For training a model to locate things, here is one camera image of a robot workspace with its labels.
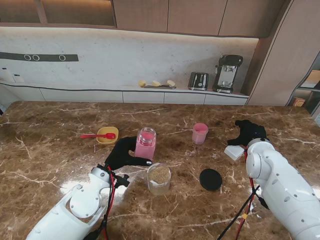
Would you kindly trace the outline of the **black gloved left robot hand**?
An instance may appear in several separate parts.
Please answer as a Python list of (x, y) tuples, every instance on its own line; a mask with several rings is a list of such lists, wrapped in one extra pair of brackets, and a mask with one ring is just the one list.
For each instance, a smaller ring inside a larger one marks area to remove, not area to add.
[(129, 154), (129, 151), (136, 150), (136, 136), (124, 137), (119, 139), (109, 156), (106, 158), (104, 165), (115, 171), (124, 166), (151, 166), (152, 161), (147, 158), (135, 157)]

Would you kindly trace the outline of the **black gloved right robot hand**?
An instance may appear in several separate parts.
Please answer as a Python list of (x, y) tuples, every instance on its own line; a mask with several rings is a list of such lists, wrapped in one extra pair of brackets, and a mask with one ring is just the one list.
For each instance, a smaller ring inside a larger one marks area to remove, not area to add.
[(262, 125), (255, 124), (250, 120), (236, 120), (235, 125), (239, 127), (239, 136), (235, 139), (227, 140), (228, 146), (247, 146), (254, 139), (267, 139), (267, 133)]

